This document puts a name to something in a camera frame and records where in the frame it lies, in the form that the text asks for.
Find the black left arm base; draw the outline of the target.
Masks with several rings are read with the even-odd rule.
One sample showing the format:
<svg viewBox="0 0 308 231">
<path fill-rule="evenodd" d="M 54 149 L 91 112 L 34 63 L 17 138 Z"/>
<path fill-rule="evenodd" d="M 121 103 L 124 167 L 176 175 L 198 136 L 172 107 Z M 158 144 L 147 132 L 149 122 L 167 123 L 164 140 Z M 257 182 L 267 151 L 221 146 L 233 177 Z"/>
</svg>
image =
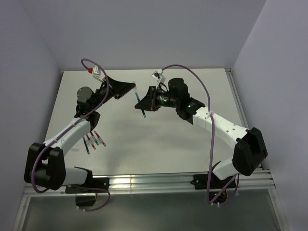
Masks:
<svg viewBox="0 0 308 231">
<path fill-rule="evenodd" d="M 66 186 L 65 193 L 75 194 L 75 204 L 78 209 L 87 212 L 96 211 L 105 207 L 110 202 L 109 183 L 109 177 L 93 178 L 90 182 L 83 185 Z M 107 199 L 101 206 L 94 208 L 99 193 L 107 194 Z"/>
</svg>

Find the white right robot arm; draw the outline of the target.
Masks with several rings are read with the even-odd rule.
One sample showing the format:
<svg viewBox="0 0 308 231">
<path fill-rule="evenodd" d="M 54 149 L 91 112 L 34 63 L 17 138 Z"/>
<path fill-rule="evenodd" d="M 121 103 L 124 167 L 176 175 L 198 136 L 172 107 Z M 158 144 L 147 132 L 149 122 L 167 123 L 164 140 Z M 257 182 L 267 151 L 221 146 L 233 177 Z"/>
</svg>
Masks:
<svg viewBox="0 0 308 231">
<path fill-rule="evenodd" d="M 233 149 L 233 156 L 218 162 L 208 176 L 212 187 L 220 187 L 225 179 L 237 174 L 250 176 L 266 159 L 268 152 L 259 129 L 238 126 L 212 112 L 204 103 L 190 96 L 182 78 L 171 79 L 168 87 L 168 91 L 163 91 L 150 86 L 135 109 L 154 112 L 161 107 L 174 108 L 181 119 L 211 132 Z"/>
</svg>

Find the light blue pen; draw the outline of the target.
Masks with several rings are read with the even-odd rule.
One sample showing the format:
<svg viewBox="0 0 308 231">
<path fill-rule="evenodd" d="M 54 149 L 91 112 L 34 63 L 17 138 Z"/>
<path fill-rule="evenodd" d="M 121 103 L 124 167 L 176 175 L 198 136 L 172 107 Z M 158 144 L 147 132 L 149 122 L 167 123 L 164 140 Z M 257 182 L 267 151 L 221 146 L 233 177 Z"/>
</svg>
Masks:
<svg viewBox="0 0 308 231">
<path fill-rule="evenodd" d="M 139 98 L 139 95 L 138 95 L 137 91 L 135 91 L 135 96 L 136 96 L 136 99 L 137 99 L 137 104 L 135 105 L 135 108 L 138 109 L 138 110 L 141 110 L 143 117 L 146 118 L 146 113 L 145 113 L 145 110 L 144 110 L 144 106 L 141 103 L 141 99 Z"/>
</svg>

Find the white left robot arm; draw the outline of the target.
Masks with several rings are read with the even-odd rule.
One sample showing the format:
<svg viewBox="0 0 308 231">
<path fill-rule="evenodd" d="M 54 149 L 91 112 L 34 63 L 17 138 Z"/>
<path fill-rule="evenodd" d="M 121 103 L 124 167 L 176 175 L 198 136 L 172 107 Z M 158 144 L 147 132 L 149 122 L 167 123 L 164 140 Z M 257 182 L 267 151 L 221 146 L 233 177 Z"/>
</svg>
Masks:
<svg viewBox="0 0 308 231">
<path fill-rule="evenodd" d="M 94 186 L 92 171 L 81 168 L 66 168 L 64 157 L 68 151 L 97 126 L 100 114 L 96 111 L 111 98 L 120 99 L 136 87 L 135 83 L 120 82 L 106 77 L 101 86 L 92 91 L 81 87 L 77 91 L 76 114 L 70 124 L 44 143 L 33 143 L 28 149 L 24 180 L 38 187 L 57 190 L 65 185 L 76 185 L 82 192 Z"/>
</svg>

